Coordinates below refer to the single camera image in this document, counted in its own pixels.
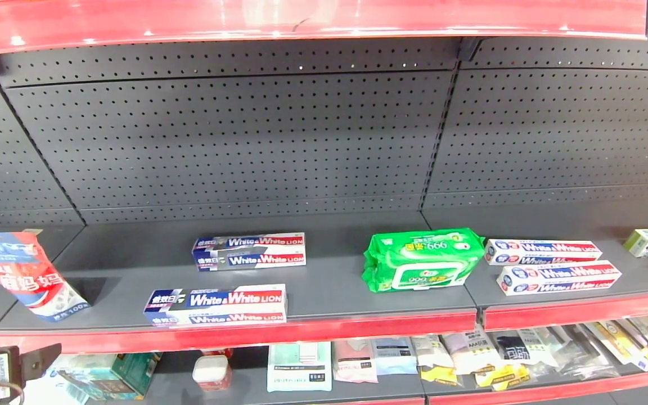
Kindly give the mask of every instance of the white container lid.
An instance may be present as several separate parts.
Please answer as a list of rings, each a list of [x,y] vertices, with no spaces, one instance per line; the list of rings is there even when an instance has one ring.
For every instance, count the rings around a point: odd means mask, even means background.
[[[198,383],[221,381],[227,374],[229,360],[226,356],[202,356],[193,365],[191,377]]]

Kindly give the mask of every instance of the lion toothpaste box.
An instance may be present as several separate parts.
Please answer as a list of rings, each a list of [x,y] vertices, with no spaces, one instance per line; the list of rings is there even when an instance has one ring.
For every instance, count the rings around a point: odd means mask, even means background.
[[[609,260],[586,263],[504,266],[497,283],[506,295],[609,288],[622,276]]]
[[[215,236],[196,240],[191,255],[200,272],[304,266],[304,233]]]
[[[592,241],[489,239],[484,259],[489,264],[554,264],[591,262],[601,257]]]
[[[154,326],[232,326],[286,322],[284,284],[230,290],[155,290],[144,308]]]

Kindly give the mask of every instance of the blue package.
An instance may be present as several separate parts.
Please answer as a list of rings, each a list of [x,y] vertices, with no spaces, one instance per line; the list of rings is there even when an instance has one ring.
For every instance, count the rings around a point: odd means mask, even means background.
[[[408,337],[371,339],[377,375],[418,374],[416,354]]]

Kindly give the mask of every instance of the green wet wipes package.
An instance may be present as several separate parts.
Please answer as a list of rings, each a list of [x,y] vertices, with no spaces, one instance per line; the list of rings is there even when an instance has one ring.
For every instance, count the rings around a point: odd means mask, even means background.
[[[362,279],[375,293],[462,285],[484,255],[483,240],[469,228],[378,233]]]

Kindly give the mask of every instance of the red shelf top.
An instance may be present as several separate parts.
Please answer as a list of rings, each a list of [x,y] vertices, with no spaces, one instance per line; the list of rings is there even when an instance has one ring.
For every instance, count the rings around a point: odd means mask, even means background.
[[[429,397],[430,405],[509,405],[511,403],[548,402],[555,399],[602,394],[615,390],[638,389],[648,386],[648,372],[626,375],[616,379],[591,380],[573,384],[551,385],[535,389],[515,389],[480,394],[443,395]]]
[[[19,346],[21,351],[61,343],[62,353],[174,352],[193,349],[240,348],[293,341],[409,336],[471,331],[476,310],[402,316],[288,321],[274,325],[140,328],[69,331],[0,331],[0,346]]]
[[[497,305],[484,311],[488,331],[619,320],[648,315],[648,294],[564,300],[542,305]]]
[[[645,39],[645,21],[641,0],[0,0],[0,53],[225,39]]]

